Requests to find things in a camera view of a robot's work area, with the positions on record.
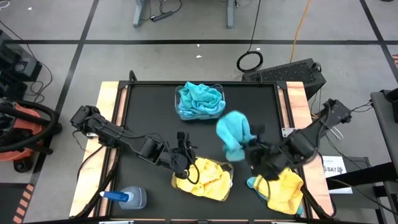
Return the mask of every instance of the gray floor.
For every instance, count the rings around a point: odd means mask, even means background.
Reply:
[[[172,39],[250,39],[257,0],[238,0],[235,28],[225,29],[225,2],[183,0],[180,12],[163,21],[145,22],[134,29],[135,1],[99,0],[88,31],[89,40],[172,40]],[[398,1],[386,3],[367,0],[369,9],[385,40],[398,40]],[[292,40],[306,0],[262,1],[255,39]],[[78,40],[86,24],[93,0],[12,1],[0,11],[0,20],[27,40]],[[177,0],[167,0],[165,11],[178,7]],[[152,13],[159,13],[159,3],[152,1]],[[377,40],[359,0],[313,0],[299,35],[300,40]],[[48,65],[54,79],[45,90],[43,104],[54,108],[64,81],[70,72],[75,44],[32,44],[36,57]],[[240,80],[236,60],[247,51],[247,44],[159,44],[94,45],[81,51],[73,79],[63,105],[60,122],[63,133],[54,137],[54,153],[47,156],[25,221],[67,218],[76,172],[83,152],[72,138],[69,119],[80,105],[95,105],[102,81],[126,80],[134,70],[139,80]],[[291,45],[253,45],[264,56],[263,68],[287,63]],[[388,46],[398,54],[398,45]],[[313,58],[322,65],[327,84],[322,101],[340,99],[351,108],[366,103],[372,91],[397,87],[396,79],[380,45],[298,45],[295,60]],[[243,62],[250,67],[256,59]],[[47,82],[42,70],[39,80]],[[338,126],[344,140],[334,139],[347,156],[367,156],[372,165],[389,161],[374,112],[354,114],[350,124]],[[336,155],[322,141],[321,152]],[[1,163],[0,182],[28,182],[31,173],[17,174],[10,163]],[[371,210],[338,209],[342,220],[377,222]]]

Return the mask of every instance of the blue cloth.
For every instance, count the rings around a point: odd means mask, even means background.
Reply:
[[[255,183],[255,181],[256,181],[256,178],[255,178],[255,177],[250,177],[250,178],[248,178],[248,180],[246,181],[246,184],[247,184],[248,187],[250,187],[251,189],[254,189],[254,190],[257,192],[257,194],[259,194],[259,196],[260,196],[262,199],[267,200],[267,197],[266,197],[266,196],[264,196],[263,194],[261,194],[260,192],[258,192],[258,190],[256,190],[256,189],[254,188],[254,183]],[[304,208],[303,208],[302,205],[300,205],[300,206],[298,207],[298,209],[297,209],[296,214],[302,215],[303,213],[304,213]]]
[[[223,150],[228,161],[241,161],[244,151],[241,144],[246,144],[255,136],[250,134],[249,121],[244,114],[231,111],[217,122],[216,133],[225,145]]]
[[[182,119],[207,119],[214,115],[219,116],[225,108],[223,95],[215,88],[204,84],[195,85],[186,82],[179,93],[181,98],[178,113]]]

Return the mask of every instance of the yellow towel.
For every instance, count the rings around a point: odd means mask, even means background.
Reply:
[[[199,197],[223,200],[231,187],[229,172],[223,171],[220,165],[208,159],[197,158],[195,164],[200,172],[199,183],[193,185],[187,179],[176,178],[177,187]],[[198,175],[193,165],[190,166],[189,173],[190,180],[196,182]]]
[[[254,182],[254,188],[267,197],[269,208],[291,215],[296,214],[303,198],[303,193],[300,190],[302,185],[303,180],[290,168],[285,168],[279,174],[279,180],[269,181],[271,197],[268,196],[265,179],[259,175]]]

